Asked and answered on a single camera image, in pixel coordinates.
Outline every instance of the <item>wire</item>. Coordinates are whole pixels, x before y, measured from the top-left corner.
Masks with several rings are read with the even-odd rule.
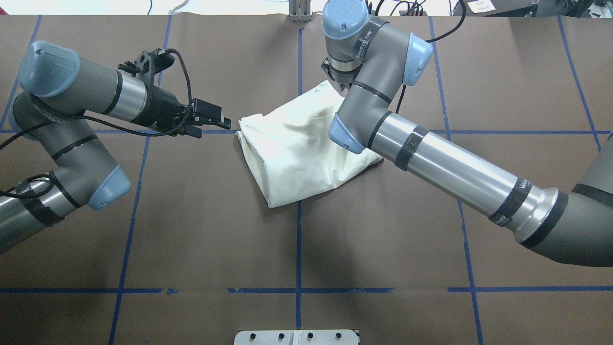
[[[381,9],[381,5],[383,5],[383,1],[385,0],[379,0],[379,4],[377,4],[377,8],[375,9],[375,15],[379,15],[379,10]]]
[[[438,36],[436,38],[426,40],[426,42],[432,43],[432,42],[436,42],[436,41],[438,41],[440,39],[444,39],[445,37],[451,35],[452,33],[454,33],[456,30],[458,30],[460,28],[460,26],[464,22],[464,19],[466,18],[466,4],[464,3],[463,0],[460,0],[460,5],[462,6],[462,17],[460,18],[460,21],[457,23],[457,25],[453,29],[447,31],[446,33],[444,33],[444,34],[442,34],[442,35],[440,35],[440,36]]]
[[[406,4],[406,13],[409,13],[411,11],[411,3],[408,1],[399,1],[396,6],[394,6],[394,9],[392,9],[392,12],[389,15],[393,15],[394,12],[396,11],[396,9],[398,8],[398,6],[402,5],[402,4]]]
[[[433,39],[429,39],[426,42],[428,42],[428,43],[436,42],[436,41],[438,41],[440,39],[443,39],[443,38],[451,35],[453,32],[455,32],[456,30],[458,30],[460,28],[460,26],[464,22],[464,19],[466,18],[466,4],[464,3],[463,0],[460,0],[460,5],[462,6],[462,17],[460,18],[460,21],[457,23],[457,25],[453,29],[447,31],[446,33],[444,33],[444,34],[442,34],[442,35],[440,35],[438,37],[435,37]],[[402,104],[402,99],[405,96],[405,90],[406,90],[406,85],[403,85],[402,86],[402,92],[400,93],[400,98],[398,99],[398,105],[396,106],[396,114],[398,113],[398,111],[400,111],[400,105]]]
[[[39,128],[42,128],[44,126],[47,125],[51,125],[52,122],[45,122],[45,123],[41,123],[40,125],[36,125],[34,127],[30,127],[27,130],[21,131],[15,135],[13,135],[12,137],[8,138],[6,141],[4,141],[2,144],[0,144],[0,150],[2,150],[3,148],[7,147],[11,142],[17,140],[19,137],[22,137],[30,132],[33,132],[35,130],[38,130]],[[15,194],[15,193],[9,193],[9,192],[5,192],[3,190],[0,190],[0,196],[6,196],[8,198],[15,198],[15,199],[34,199],[34,198],[40,198],[41,196],[47,194],[48,192],[51,191],[51,189],[53,189],[53,187],[55,186],[55,180],[54,178],[49,175],[49,174],[41,174],[41,175],[36,175],[36,176],[32,176],[30,178],[27,179],[28,182],[32,182],[34,180],[37,179],[49,179],[49,183],[48,186],[45,188],[45,190],[38,192],[38,193],[28,193],[28,194]]]
[[[167,52],[171,53],[171,54],[176,54],[177,57],[179,57],[179,63],[181,64],[181,68],[183,69],[183,74],[185,75],[185,82],[187,83],[188,86],[188,106],[187,109],[185,111],[185,116],[183,116],[183,118],[181,119],[181,121],[179,121],[179,123],[177,123],[176,126],[174,126],[173,128],[162,132],[162,133],[143,133],[143,132],[139,132],[139,131],[133,131],[133,130],[129,130],[127,128],[124,128],[122,126],[118,126],[118,125],[114,125],[110,122],[106,122],[104,120],[101,120],[99,118],[95,118],[95,117],[90,117],[90,116],[85,116],[85,115],[78,115],[78,116],[72,116],[70,117],[71,119],[74,120],[89,120],[89,121],[94,121],[94,122],[98,122],[101,123],[103,125],[130,133],[130,134],[134,134],[134,135],[138,135],[138,136],[148,136],[148,137],[156,137],[156,136],[165,136],[168,134],[172,134],[174,132],[176,132],[177,130],[179,130],[183,124],[185,123],[185,121],[187,121],[188,117],[191,115],[192,112],[192,97],[191,97],[191,82],[189,81],[189,75],[188,75],[188,70],[187,67],[185,67],[185,62],[183,61],[183,57],[181,56],[181,53],[179,53],[179,51],[177,49],[173,49],[173,48],[167,48],[166,49]],[[3,148],[7,147],[11,142],[17,140],[19,137],[22,137],[32,131],[38,130],[39,128],[42,128],[44,126],[47,125],[51,125],[53,122],[45,122],[45,123],[41,123],[40,125],[36,125],[33,127],[28,128],[27,130],[21,131],[15,135],[13,135],[12,137],[8,138],[6,141],[4,141],[2,144],[0,144],[0,150],[2,150]],[[9,198],[16,198],[16,199],[35,199],[35,198],[40,198],[41,196],[47,194],[48,192],[51,191],[51,189],[53,189],[53,187],[55,186],[55,179],[53,178],[53,176],[49,175],[49,174],[41,174],[41,175],[36,175],[36,176],[32,176],[30,177],[27,181],[28,182],[32,182],[34,180],[37,179],[41,179],[41,178],[46,178],[48,179],[48,186],[45,188],[45,190],[43,190],[42,192],[39,193],[28,193],[28,194],[15,194],[15,193],[9,193],[9,192],[5,192],[3,190],[0,190],[0,196],[6,196]]]
[[[400,105],[402,104],[402,99],[405,97],[406,84],[402,85],[402,92],[400,93],[400,98],[398,99],[398,105],[396,106],[396,114],[400,112]]]
[[[83,119],[83,120],[89,120],[89,121],[93,121],[93,122],[98,122],[98,123],[101,123],[101,124],[103,124],[105,126],[109,126],[109,127],[115,128],[116,130],[124,131],[126,133],[130,133],[130,134],[134,134],[134,135],[138,135],[138,136],[148,136],[148,137],[165,136],[165,135],[172,134],[172,133],[176,132],[177,130],[179,130],[183,126],[185,121],[187,121],[189,115],[191,115],[191,112],[192,112],[192,106],[191,106],[191,102],[192,102],[191,101],[192,100],[192,97],[191,97],[191,82],[189,81],[188,69],[187,69],[187,67],[185,67],[185,62],[183,61],[183,57],[181,56],[181,53],[179,53],[179,51],[177,49],[173,49],[173,48],[167,48],[166,51],[171,53],[171,54],[175,54],[177,57],[179,57],[179,63],[181,64],[181,68],[183,69],[183,74],[185,75],[185,82],[187,83],[187,86],[188,86],[188,107],[186,109],[185,116],[183,116],[181,121],[179,121],[179,123],[177,123],[176,126],[174,126],[173,128],[171,128],[171,129],[169,129],[169,130],[167,130],[165,132],[161,132],[161,133],[144,133],[144,132],[129,130],[129,129],[125,128],[125,127],[114,125],[114,124],[112,124],[110,122],[106,122],[106,121],[101,120],[101,119],[96,118],[96,117],[79,115],[79,116],[73,116],[71,118]]]

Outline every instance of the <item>equipment in background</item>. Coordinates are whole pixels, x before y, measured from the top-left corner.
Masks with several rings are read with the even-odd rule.
[[[311,21],[311,0],[289,0],[289,21]]]
[[[234,345],[360,345],[354,330],[240,331]]]
[[[157,73],[179,57],[188,86],[188,104],[154,85]],[[119,70],[102,66],[68,48],[44,41],[32,43],[21,63],[24,91],[10,107],[9,122],[20,136],[38,140],[58,167],[0,190],[0,254],[45,227],[88,205],[102,209],[127,193],[132,184],[85,120],[101,122],[141,136],[202,137],[196,126],[229,129],[221,108],[191,98],[191,85],[180,53],[174,49],[144,51]],[[148,127],[139,132],[98,118],[90,110]]]
[[[571,193],[539,188],[388,110],[400,86],[415,85],[423,73],[433,53],[427,41],[370,15],[364,0],[330,0],[323,16],[328,57],[322,67],[350,88],[330,126],[331,140],[354,153],[368,147],[509,228],[538,254],[613,266],[613,143]]]
[[[469,17],[554,17],[566,15],[568,17],[589,17],[587,9],[594,4],[594,0],[490,0],[495,9],[487,12],[475,13],[469,10]],[[454,16],[460,3],[455,5]]]

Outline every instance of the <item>blue painter's tape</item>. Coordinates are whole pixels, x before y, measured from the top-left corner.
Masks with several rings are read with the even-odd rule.
[[[577,85],[577,90],[579,90],[579,96],[581,97],[581,103],[583,103],[583,108],[585,110],[587,120],[590,123],[590,127],[592,128],[592,133],[594,134],[594,140],[596,141],[596,146],[598,147],[598,151],[600,151],[602,149],[602,147],[600,146],[600,140],[598,139],[598,135],[596,135],[596,127],[594,126],[594,121],[592,120],[590,109],[587,106],[587,101],[585,100],[585,95],[583,94],[583,88],[581,87],[579,76],[577,75],[577,71],[575,70],[575,67],[574,67],[573,58],[571,57],[570,49],[568,49],[568,43],[566,41],[566,33],[564,32],[564,25],[562,25],[561,16],[558,16],[558,26],[560,27],[560,34],[562,35],[562,42],[564,43],[564,50],[566,50],[566,57],[568,58],[568,63],[571,66],[571,72],[573,73],[575,84]]]
[[[450,287],[447,292],[581,292],[613,291],[613,286],[508,286],[508,287]]]
[[[28,46],[30,46],[34,40],[36,39],[36,35],[38,34],[38,29],[40,28],[40,22],[42,21],[42,16],[39,15],[36,20],[36,25],[34,25],[34,31],[32,32],[32,37],[30,37],[30,42]],[[9,113],[10,106],[13,104],[13,99],[15,97],[15,92],[17,91],[17,85],[19,83],[19,76],[15,78],[15,82],[13,83],[13,88],[10,89],[9,100],[6,102],[6,107],[4,107],[4,113],[2,114],[2,119],[0,119],[0,129],[4,127],[4,122],[6,121],[7,114]]]
[[[391,293],[393,287],[351,287],[351,288],[319,288],[303,287],[295,289],[287,288],[247,288],[247,289],[226,289],[229,295],[238,293]]]
[[[117,289],[2,288],[0,293],[117,293]]]

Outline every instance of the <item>white cloth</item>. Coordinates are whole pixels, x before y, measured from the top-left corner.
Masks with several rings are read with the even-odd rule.
[[[328,138],[342,102],[325,81],[266,116],[238,121],[245,160],[270,208],[337,188],[382,159],[368,149],[356,155]]]

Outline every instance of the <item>grid line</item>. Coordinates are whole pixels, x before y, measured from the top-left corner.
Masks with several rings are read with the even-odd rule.
[[[566,41],[566,33],[564,32],[564,25],[562,25],[562,16],[558,16],[558,26],[560,27],[560,34],[562,35],[562,42],[564,43],[564,50],[566,51],[566,57],[568,58],[568,63],[571,66],[571,72],[573,73],[573,78],[575,80],[575,84],[577,85],[579,96],[581,97],[581,103],[583,103],[583,109],[585,109],[587,120],[590,123],[590,127],[592,128],[592,133],[594,135],[594,140],[596,141],[596,146],[598,147],[598,151],[600,151],[602,147],[600,146],[600,140],[598,139],[598,135],[596,133],[596,126],[594,125],[594,121],[592,120],[590,108],[587,106],[587,101],[585,100],[585,95],[583,94],[583,88],[581,87],[581,82],[579,81],[579,76],[577,75],[577,71],[575,70],[573,58],[571,57],[571,52],[570,52],[570,49],[568,48],[568,42]]]
[[[119,289],[91,289],[91,288],[64,288],[64,287],[52,287],[52,288],[19,288],[19,287],[7,287],[0,288],[0,293],[118,293]],[[162,293],[162,289],[123,289],[123,293]]]
[[[498,286],[498,287],[449,287],[447,292],[580,292],[613,291],[613,286]]]
[[[32,37],[30,37],[30,42],[28,43],[28,47],[36,39],[36,35],[38,34],[38,29],[40,28],[41,21],[42,21],[42,15],[39,15],[38,19],[36,20],[36,25],[34,25],[34,31],[32,32]],[[10,105],[13,101],[13,97],[15,97],[15,92],[17,91],[18,84],[19,84],[19,73],[17,73],[17,76],[15,77],[13,88],[10,90],[9,100],[6,102],[6,106],[4,107],[4,113],[2,114],[2,119],[0,120],[0,130],[4,127],[4,122],[6,121],[6,117],[9,114]]]
[[[298,97],[302,95],[302,33],[298,30]],[[296,329],[302,329],[302,200],[296,203]]]
[[[172,15],[168,16],[168,22],[166,23],[166,35],[164,37],[164,49],[168,46],[168,39],[170,36],[170,26],[172,23]],[[162,74],[158,75],[158,86],[162,83]],[[134,207],[132,208],[132,217],[130,219],[130,228],[128,231],[128,239],[126,241],[126,251],[123,257],[123,265],[121,267],[121,276],[120,276],[120,284],[119,289],[117,291],[117,299],[115,301],[115,311],[113,312],[113,322],[111,324],[111,331],[109,334],[109,345],[113,345],[115,342],[115,332],[117,329],[117,322],[119,321],[119,313],[121,309],[121,298],[123,296],[124,283],[126,280],[126,272],[128,270],[128,260],[130,257],[130,249],[132,247],[132,237],[134,235],[134,227],[136,225],[136,211],[139,206],[140,201],[140,191],[142,189],[142,181],[143,181],[143,173],[145,171],[145,163],[147,162],[147,153],[149,151],[149,143],[151,141],[151,137],[147,137],[145,139],[145,148],[143,149],[143,158],[140,163],[140,171],[139,171],[139,181],[136,187],[136,196],[134,197]]]
[[[434,21],[432,17],[429,17],[430,20],[430,34],[432,38],[436,37],[434,30]],[[438,50],[436,49],[436,42],[432,42],[432,47],[434,49],[434,61],[436,64],[436,78],[438,79],[438,88],[441,95],[441,107],[443,108],[443,116],[445,122],[445,131],[447,140],[452,141],[451,139],[451,127],[449,126],[449,117],[447,116],[447,104],[445,102],[445,93],[443,91],[443,77],[441,75],[441,65],[438,59]],[[466,221],[464,218],[464,208],[462,207],[462,202],[458,200],[458,208],[460,211],[460,218],[462,220],[462,235],[464,237],[464,254],[466,259],[466,270],[468,271],[468,282],[471,288],[471,299],[473,302],[473,314],[474,314],[474,324],[477,331],[477,340],[479,345],[483,345],[483,333],[481,330],[481,317],[479,316],[479,304],[477,301],[477,293],[473,291],[474,289],[474,275],[473,275],[473,265],[470,258],[470,248],[468,245],[468,235],[466,233]]]

